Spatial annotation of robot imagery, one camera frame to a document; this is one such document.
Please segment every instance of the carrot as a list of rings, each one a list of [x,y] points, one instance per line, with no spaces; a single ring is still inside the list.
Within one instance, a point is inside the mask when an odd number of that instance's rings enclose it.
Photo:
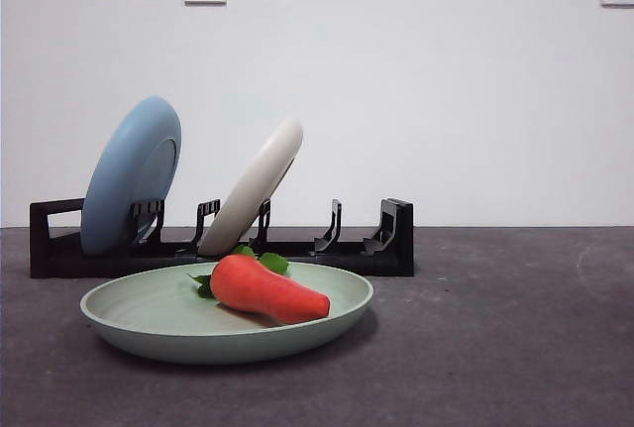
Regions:
[[[214,295],[240,311],[268,315],[282,323],[300,323],[328,316],[330,299],[279,275],[253,257],[230,255],[211,274]]]

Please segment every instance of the green leaf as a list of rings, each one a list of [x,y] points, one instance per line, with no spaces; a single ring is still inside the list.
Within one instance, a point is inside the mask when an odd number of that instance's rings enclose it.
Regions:
[[[245,245],[245,244],[241,244],[240,246],[238,246],[236,249],[234,249],[232,252],[232,254],[239,254],[242,256],[249,256],[249,257],[256,257],[256,254],[254,253],[254,250]]]
[[[215,298],[209,285],[200,285],[197,290],[198,296],[201,298]]]
[[[192,280],[196,280],[198,283],[201,283],[201,284],[207,285],[207,286],[209,286],[209,280],[211,280],[211,275],[198,275],[198,276],[189,275],[189,277]]]
[[[198,290],[197,290],[199,297],[215,298],[213,292],[211,291],[211,286],[209,286],[210,285],[209,280],[211,279],[211,275],[193,276],[193,275],[190,275],[189,273],[188,275],[192,280],[195,280],[198,283],[200,283],[200,286],[198,287]]]
[[[286,276],[288,260],[278,254],[266,252],[260,257],[260,263],[275,273]]]

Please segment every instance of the dish rack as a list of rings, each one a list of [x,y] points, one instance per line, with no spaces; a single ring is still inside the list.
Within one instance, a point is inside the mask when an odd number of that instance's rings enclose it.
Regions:
[[[220,211],[220,199],[198,204],[196,232],[192,240],[170,242],[161,239],[164,200],[140,201],[128,214],[127,244],[102,256],[88,256],[81,250],[79,232],[51,236],[49,216],[81,211],[83,198],[35,202],[30,206],[31,277],[119,277],[161,267],[217,262],[222,256],[201,257],[198,243],[204,219]],[[259,208],[258,232],[241,241],[256,254],[273,252],[292,262],[339,267],[360,275],[412,276],[414,274],[413,204],[383,199],[380,222],[373,235],[361,241],[340,241],[342,204],[333,199],[330,227],[313,241],[271,241],[268,238],[270,200]],[[141,216],[156,216],[154,229],[135,242]]]

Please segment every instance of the light green plate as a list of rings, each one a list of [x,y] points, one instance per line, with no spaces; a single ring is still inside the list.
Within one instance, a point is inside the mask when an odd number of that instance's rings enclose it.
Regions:
[[[290,277],[330,298],[320,320],[279,325],[199,298],[187,276],[216,264],[168,267],[125,276],[93,288],[81,311],[108,343],[134,355],[172,363],[250,363],[300,353],[338,337],[364,313],[372,285],[338,268],[290,263]]]

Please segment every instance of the white plate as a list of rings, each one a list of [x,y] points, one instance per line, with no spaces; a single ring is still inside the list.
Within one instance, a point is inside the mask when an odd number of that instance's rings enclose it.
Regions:
[[[81,311],[108,343],[160,361],[236,364],[279,358],[323,345],[352,327],[368,308],[372,285],[338,268],[290,263],[290,277],[330,298],[327,318],[278,325],[200,298],[187,276],[215,263],[168,267],[118,278],[81,299]]]
[[[258,217],[260,205],[272,196],[301,147],[299,121],[287,117],[266,141],[240,178],[202,238],[198,254],[217,256],[236,247]]]

